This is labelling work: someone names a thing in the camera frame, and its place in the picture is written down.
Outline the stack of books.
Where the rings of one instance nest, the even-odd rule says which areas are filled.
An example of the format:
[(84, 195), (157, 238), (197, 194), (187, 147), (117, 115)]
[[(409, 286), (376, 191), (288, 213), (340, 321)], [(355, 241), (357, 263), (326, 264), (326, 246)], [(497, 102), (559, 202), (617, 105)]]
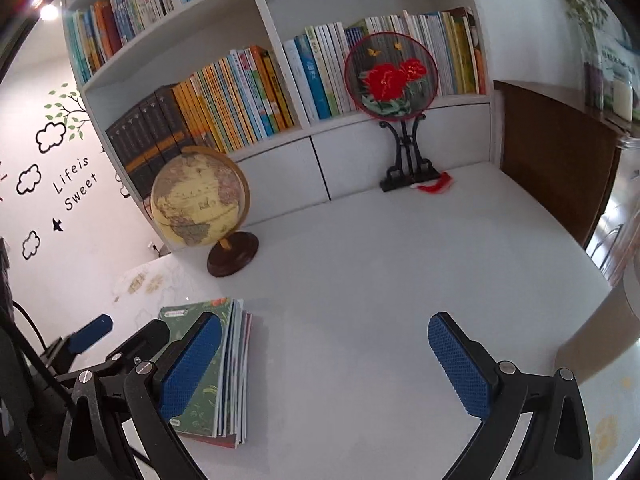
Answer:
[(205, 312), (220, 323), (214, 336), (216, 352), (189, 401), (168, 422), (194, 440), (237, 448), (247, 436), (247, 358), (253, 315), (245, 310), (243, 300), (219, 298), (163, 307), (158, 318), (167, 324), (170, 340), (177, 341)]

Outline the yellow desk globe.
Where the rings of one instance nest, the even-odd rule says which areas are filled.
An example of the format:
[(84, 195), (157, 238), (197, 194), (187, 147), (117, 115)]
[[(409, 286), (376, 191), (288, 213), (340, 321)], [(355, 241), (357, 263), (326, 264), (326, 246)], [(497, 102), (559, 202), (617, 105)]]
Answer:
[(241, 168), (213, 148), (187, 146), (166, 162), (150, 195), (151, 217), (173, 248), (208, 246), (206, 268), (215, 278), (244, 269), (259, 240), (241, 229), (250, 187)]

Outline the brown wooden cabinet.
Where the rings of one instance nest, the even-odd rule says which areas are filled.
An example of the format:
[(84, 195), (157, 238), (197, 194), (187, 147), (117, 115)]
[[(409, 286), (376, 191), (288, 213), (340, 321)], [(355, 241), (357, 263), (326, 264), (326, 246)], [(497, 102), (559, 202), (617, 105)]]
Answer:
[(496, 80), (502, 99), (500, 169), (587, 247), (605, 211), (624, 130), (576, 89)]

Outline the white bookshelf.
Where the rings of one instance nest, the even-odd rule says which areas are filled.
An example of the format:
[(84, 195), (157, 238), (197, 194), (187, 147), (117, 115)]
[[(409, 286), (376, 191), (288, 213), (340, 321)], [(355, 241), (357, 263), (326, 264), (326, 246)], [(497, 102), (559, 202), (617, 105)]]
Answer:
[(376, 188), (393, 136), (344, 81), (374, 32), (409, 35), (436, 62), (422, 154), (437, 170), (490, 157), (474, 0), (62, 1), (78, 102), (144, 218), (160, 167), (192, 145), (244, 170), (254, 223)]

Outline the red flower embroidery fan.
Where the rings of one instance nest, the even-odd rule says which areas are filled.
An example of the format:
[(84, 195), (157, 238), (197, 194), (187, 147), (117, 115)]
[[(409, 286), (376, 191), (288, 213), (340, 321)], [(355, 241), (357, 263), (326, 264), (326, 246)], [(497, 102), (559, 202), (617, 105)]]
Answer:
[(381, 190), (414, 188), (432, 195), (448, 191), (452, 177), (423, 156), (418, 140), (439, 84), (437, 65), (427, 48), (401, 32), (374, 32), (350, 48), (344, 81), (358, 110), (393, 136), (394, 161), (380, 182)]

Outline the potted green plant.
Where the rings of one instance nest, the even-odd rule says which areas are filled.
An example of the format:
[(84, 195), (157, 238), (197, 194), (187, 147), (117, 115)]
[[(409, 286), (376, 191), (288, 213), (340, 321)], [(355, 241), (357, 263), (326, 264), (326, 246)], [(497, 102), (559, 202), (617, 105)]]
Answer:
[(586, 105), (639, 122), (639, 51), (626, 32), (613, 32), (613, 13), (604, 0), (563, 0), (578, 27)]

